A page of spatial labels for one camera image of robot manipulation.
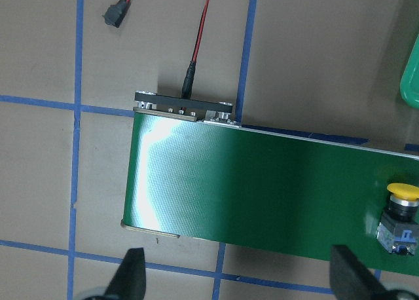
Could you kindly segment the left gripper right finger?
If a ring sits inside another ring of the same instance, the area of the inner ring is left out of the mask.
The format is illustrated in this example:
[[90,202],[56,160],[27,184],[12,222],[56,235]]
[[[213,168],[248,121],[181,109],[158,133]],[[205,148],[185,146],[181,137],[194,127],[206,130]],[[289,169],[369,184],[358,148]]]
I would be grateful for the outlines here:
[[393,299],[393,293],[345,245],[331,246],[329,283],[336,299]]

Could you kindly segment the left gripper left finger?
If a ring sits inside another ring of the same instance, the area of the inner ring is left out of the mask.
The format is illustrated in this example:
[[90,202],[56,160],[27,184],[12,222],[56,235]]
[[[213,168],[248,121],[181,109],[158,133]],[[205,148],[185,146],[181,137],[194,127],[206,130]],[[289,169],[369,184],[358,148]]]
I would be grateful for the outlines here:
[[144,299],[146,286],[144,249],[131,248],[126,252],[103,296],[106,299]]

